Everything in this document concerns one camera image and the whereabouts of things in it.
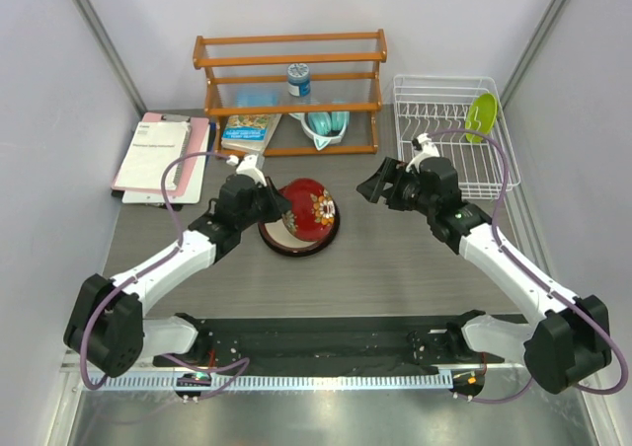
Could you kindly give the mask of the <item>red rimmed grey plate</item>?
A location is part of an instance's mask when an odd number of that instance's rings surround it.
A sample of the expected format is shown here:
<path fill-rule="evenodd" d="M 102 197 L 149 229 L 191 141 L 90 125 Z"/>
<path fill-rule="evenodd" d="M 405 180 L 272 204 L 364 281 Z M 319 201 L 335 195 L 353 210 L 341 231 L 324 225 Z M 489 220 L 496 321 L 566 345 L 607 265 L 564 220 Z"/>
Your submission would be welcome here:
<path fill-rule="evenodd" d="M 334 242 L 341 224 L 340 214 L 325 217 L 324 222 L 313 214 L 291 214 L 289 219 L 260 223 L 258 230 L 264 243 L 274 252 L 289 258 L 316 255 Z"/>

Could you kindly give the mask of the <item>brown rimmed cream plate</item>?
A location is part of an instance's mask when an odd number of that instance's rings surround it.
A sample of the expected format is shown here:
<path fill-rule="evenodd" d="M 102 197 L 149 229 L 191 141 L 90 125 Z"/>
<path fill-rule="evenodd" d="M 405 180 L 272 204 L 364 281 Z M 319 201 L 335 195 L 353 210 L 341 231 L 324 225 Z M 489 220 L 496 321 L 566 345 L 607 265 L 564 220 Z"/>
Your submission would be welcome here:
<path fill-rule="evenodd" d="M 281 220 L 259 224 L 258 231 L 266 246 L 273 252 L 288 258 L 306 258 L 327 249 L 337 238 L 341 217 L 335 215 L 332 229 L 319 241 L 303 241 L 290 233 Z"/>

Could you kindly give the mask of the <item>dark patterned plate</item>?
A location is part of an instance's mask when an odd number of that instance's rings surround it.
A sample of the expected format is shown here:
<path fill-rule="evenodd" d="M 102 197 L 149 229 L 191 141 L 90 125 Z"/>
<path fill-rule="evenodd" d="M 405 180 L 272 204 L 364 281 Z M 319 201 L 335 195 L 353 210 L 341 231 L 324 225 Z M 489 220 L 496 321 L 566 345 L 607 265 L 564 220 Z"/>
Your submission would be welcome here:
<path fill-rule="evenodd" d="M 319 242 L 333 229 L 337 209 L 332 195 L 319 182 L 299 178 L 280 191 L 291 202 L 282 216 L 289 233 L 304 242 Z"/>

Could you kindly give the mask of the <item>green plate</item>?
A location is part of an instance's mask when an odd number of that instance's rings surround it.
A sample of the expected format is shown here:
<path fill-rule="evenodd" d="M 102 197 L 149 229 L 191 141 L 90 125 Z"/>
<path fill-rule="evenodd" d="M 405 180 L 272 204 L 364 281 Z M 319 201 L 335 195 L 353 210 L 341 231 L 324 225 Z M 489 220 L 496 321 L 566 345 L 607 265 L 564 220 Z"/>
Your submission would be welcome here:
<path fill-rule="evenodd" d="M 465 135 L 468 142 L 478 144 L 483 141 L 483 135 L 489 135 L 492 131 L 498 114 L 498 100 L 494 94 L 485 93 L 479 96 L 471 104 L 466 119 Z"/>

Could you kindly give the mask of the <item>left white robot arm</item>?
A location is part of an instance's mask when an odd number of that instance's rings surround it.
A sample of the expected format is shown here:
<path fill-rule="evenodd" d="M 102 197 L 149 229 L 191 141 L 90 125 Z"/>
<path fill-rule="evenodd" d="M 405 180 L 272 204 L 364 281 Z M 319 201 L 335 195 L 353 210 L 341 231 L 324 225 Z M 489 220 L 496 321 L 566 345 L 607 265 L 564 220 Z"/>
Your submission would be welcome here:
<path fill-rule="evenodd" d="M 218 263 L 241 242 L 243 231 L 278 221 L 291 203 L 270 179 L 232 176 L 208 210 L 178 241 L 112 278 L 94 274 L 81 285 L 63 341 L 81 364 L 106 376 L 125 373 L 137 360 L 172 354 L 191 366 L 208 358 L 210 342 L 188 315 L 147 319 L 152 307 L 199 271 Z"/>

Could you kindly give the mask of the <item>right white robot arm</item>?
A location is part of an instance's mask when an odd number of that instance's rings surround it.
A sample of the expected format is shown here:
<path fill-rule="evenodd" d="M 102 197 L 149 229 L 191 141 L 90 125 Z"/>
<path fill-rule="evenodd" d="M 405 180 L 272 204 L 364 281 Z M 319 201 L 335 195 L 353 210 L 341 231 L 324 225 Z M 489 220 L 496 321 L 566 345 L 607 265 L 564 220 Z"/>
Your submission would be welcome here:
<path fill-rule="evenodd" d="M 489 353 L 524 365 L 550 394 L 608 366 L 612 349 L 608 310 L 596 296 L 581 298 L 550 279 L 493 227 L 491 217 L 466 201 L 449 160 L 419 164 L 386 158 L 357 192 L 398 211 L 425 216 L 432 234 L 486 274 L 518 307 L 523 323 L 472 310 L 448 324 L 445 347 L 459 362 Z"/>

